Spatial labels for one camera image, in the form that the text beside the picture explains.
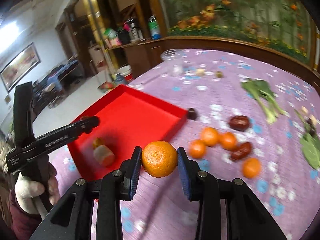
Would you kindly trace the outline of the left gloved hand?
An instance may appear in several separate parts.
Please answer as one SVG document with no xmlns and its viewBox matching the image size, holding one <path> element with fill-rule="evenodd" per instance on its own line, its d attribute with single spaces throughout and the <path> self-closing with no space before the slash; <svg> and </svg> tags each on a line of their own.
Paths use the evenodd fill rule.
<svg viewBox="0 0 320 240">
<path fill-rule="evenodd" d="M 4 185 L 9 189 L 15 189 L 17 202 L 23 211 L 28 214 L 38 215 L 39 212 L 33 200 L 44 193 L 45 187 L 41 183 L 32 181 L 21 174 L 9 174 L 5 158 L 10 150 L 10 145 L 1 139 L 1 182 L 4 182 Z M 55 205 L 60 199 L 60 193 L 56 179 L 57 171 L 51 163 L 49 163 L 49 174 L 48 199 L 52 205 Z"/>
</svg>

